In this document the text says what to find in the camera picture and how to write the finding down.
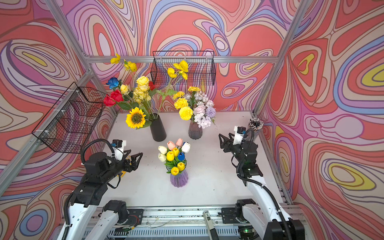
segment yellow tulip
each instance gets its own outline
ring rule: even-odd
[[[171,174],[176,176],[177,174],[179,174],[179,169],[177,167],[173,167],[171,170],[170,170]]]
[[[177,164],[177,168],[178,168],[180,171],[183,171],[183,170],[185,169],[185,164],[182,163],[182,162],[179,162],[179,163]]]
[[[118,64],[119,62],[120,62],[120,55],[116,54],[116,57],[111,59],[111,63]]]
[[[175,159],[175,154],[172,151],[167,153],[167,160],[172,162]]]
[[[177,147],[175,147],[174,149],[172,149],[172,152],[173,154],[175,155],[175,157],[177,157],[180,153],[180,151],[177,149]]]

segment sunflower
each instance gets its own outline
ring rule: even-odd
[[[135,109],[132,109],[130,114],[127,114],[127,120],[125,121],[128,124],[128,127],[131,128],[140,128],[143,127],[145,124],[145,114],[141,109],[138,107],[135,107]]]

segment blue tulip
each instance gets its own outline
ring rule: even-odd
[[[179,161],[184,161],[185,160],[185,154],[181,152],[178,156]]]
[[[107,82],[110,89],[114,89],[119,85],[119,80],[117,78],[110,78]]]

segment yellow flower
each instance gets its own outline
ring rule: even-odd
[[[120,62],[120,55],[116,54],[116,58],[111,59],[112,64],[118,64]]]
[[[167,153],[167,160],[172,162],[175,159],[175,154],[172,151]]]
[[[188,72],[188,63],[186,61],[181,61],[180,64],[174,63],[173,66],[183,72]]]
[[[129,127],[131,128],[140,128],[143,127],[145,124],[145,114],[141,109],[138,107],[135,107],[135,109],[132,109],[130,114],[127,114],[127,120],[125,121]]]
[[[179,174],[179,169],[177,167],[173,167],[171,170],[170,170],[171,174],[176,176],[177,174]]]
[[[175,70],[174,70],[173,68],[168,68],[167,72],[168,72],[168,75],[169,75],[171,78],[175,78],[175,77],[177,77],[177,74],[175,74]]]
[[[192,86],[190,86],[190,87],[188,88],[188,91],[189,91],[189,92],[200,92],[201,90],[200,90],[200,88],[198,88],[198,87],[192,87]]]
[[[177,147],[175,147],[174,149],[172,149],[172,152],[175,156],[178,156],[180,151],[177,149]]]
[[[139,86],[148,85],[149,79],[146,76],[141,76],[136,80]]]
[[[191,119],[193,114],[193,111],[190,107],[182,107],[179,111],[179,115],[182,120],[189,120]]]
[[[182,108],[182,107],[186,107],[186,106],[188,106],[188,102],[187,102],[187,100],[186,100],[185,98],[179,98],[179,99],[174,103],[174,105],[175,105],[175,108],[176,108],[176,109],[180,109],[180,108]]]
[[[131,61],[129,61],[128,64],[125,64],[125,65],[128,65],[129,69],[130,69],[132,72],[136,72],[136,71],[137,71],[136,63],[132,63]]]
[[[175,100],[176,98],[180,98],[182,96],[184,96],[184,92],[182,91],[178,91],[176,94],[173,95],[173,99]]]
[[[177,164],[177,168],[178,168],[180,171],[183,171],[183,170],[185,169],[185,164],[182,163],[182,162],[179,162],[179,163]]]
[[[120,87],[121,94],[127,94],[129,91],[129,87],[125,84],[122,84]]]

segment wire mesh basket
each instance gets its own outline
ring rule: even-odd
[[[154,84],[168,84],[168,68],[182,60],[188,63],[188,79],[178,82],[188,86],[214,85],[216,80],[215,52],[205,51],[153,51],[151,77]]]
[[[77,87],[41,134],[32,134],[55,152],[80,153],[105,108],[104,97],[94,88]]]

